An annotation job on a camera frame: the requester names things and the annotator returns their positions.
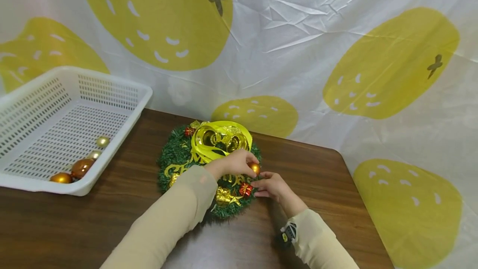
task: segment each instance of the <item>christmas wreath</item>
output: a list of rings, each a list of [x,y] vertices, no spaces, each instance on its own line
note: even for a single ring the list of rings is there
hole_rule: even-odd
[[[248,130],[236,122],[192,122],[174,128],[157,160],[158,186],[165,193],[180,174],[192,165],[204,165],[236,149],[250,150],[261,161],[258,147]],[[218,188],[203,223],[222,222],[238,215],[254,199],[253,179],[226,175],[217,181]]]

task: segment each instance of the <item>wooden table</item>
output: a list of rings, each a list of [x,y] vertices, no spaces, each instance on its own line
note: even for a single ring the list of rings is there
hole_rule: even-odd
[[[155,160],[170,131],[190,122],[145,110],[87,196],[0,188],[0,268],[99,268],[133,221],[160,196]],[[320,213],[361,268],[393,268],[338,152],[253,137],[263,168],[282,175]],[[271,243],[283,223],[276,204],[258,199],[229,223],[190,232],[164,268],[306,268],[292,250]],[[164,228],[174,228],[174,222]]]

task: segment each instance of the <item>yellow fruit pattern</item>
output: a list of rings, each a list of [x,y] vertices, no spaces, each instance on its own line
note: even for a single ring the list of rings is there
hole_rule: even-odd
[[[248,130],[276,137],[287,137],[298,123],[299,114],[289,102],[274,96],[230,100],[218,106],[213,121],[234,121]]]
[[[90,46],[50,18],[30,19],[16,39],[0,44],[0,75],[7,93],[64,65],[110,73]]]
[[[232,24],[232,0],[87,1],[126,49],[171,71],[204,68],[214,62]]]
[[[430,268],[453,249],[462,197],[449,181],[387,159],[361,163],[353,178],[395,266]]]
[[[405,11],[350,47],[325,84],[324,101],[348,115],[391,117],[438,79],[459,40],[456,27],[440,12]]]

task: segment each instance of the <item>basket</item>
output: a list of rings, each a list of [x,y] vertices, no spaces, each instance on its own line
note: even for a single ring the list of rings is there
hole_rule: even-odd
[[[138,120],[152,90],[126,79],[58,67],[0,98],[0,186],[85,196]],[[110,137],[98,148],[96,139]],[[49,181],[92,150],[100,157],[79,181]]]

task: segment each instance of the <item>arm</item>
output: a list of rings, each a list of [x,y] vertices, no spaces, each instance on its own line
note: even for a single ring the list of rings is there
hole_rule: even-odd
[[[192,166],[136,219],[101,269],[160,268],[176,242],[202,221],[216,188],[210,172]]]
[[[297,226],[295,254],[311,269],[359,269],[320,215],[306,209],[289,220]]]
[[[276,200],[289,218],[288,224],[296,225],[292,243],[302,262],[311,269],[359,268],[320,215],[309,209],[279,174],[263,172],[261,177],[264,179],[252,182],[259,188],[255,196]]]

